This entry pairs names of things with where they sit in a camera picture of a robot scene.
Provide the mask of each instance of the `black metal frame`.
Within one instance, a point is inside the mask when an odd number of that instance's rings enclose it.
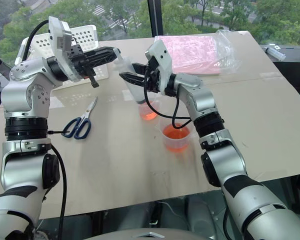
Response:
[[[162,24],[161,0],[147,0],[152,37],[164,34]]]

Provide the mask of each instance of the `plastic bag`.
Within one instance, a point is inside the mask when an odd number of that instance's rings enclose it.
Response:
[[[234,73],[240,66],[226,34],[214,36],[156,36],[161,39],[171,58],[174,73],[218,75]]]

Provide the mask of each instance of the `floor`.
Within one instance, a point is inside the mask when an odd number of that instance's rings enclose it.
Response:
[[[279,179],[266,181],[263,184],[285,204],[288,204]],[[109,233],[131,228],[157,228],[158,226],[187,230],[190,227],[187,219],[192,219],[198,222],[192,229],[193,232],[206,238],[209,237],[208,239],[226,240],[223,233],[225,207],[223,194],[217,190],[111,209],[103,212],[102,232]],[[57,239],[58,223],[58,218],[45,219],[42,222],[40,220],[39,230],[46,232],[51,239]],[[227,229],[233,240],[242,239],[231,218],[227,222]],[[92,236],[92,232],[91,215],[69,216],[64,220],[63,239],[86,239]]]

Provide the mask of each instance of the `scissors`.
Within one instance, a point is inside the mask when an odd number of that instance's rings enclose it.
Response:
[[[62,136],[66,137],[66,138],[71,138],[74,135],[74,138],[79,140],[79,139],[85,139],[88,136],[88,133],[90,132],[91,129],[91,121],[89,119],[90,113],[92,111],[92,109],[94,109],[96,103],[98,101],[98,97],[96,97],[88,106],[88,108],[85,110],[84,114],[82,114],[82,116],[80,117],[76,117],[75,119],[72,119],[63,129],[63,133],[61,134]],[[73,129],[70,131],[70,133],[65,133],[68,131],[68,128],[74,124]],[[84,126],[88,124],[88,128],[86,130],[86,132],[80,136],[80,133],[82,131],[82,129],[84,128]]]

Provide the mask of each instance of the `pink plastic bag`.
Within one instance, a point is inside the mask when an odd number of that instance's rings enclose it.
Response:
[[[174,73],[217,75],[220,66],[216,42],[212,36],[156,36],[172,58]]]

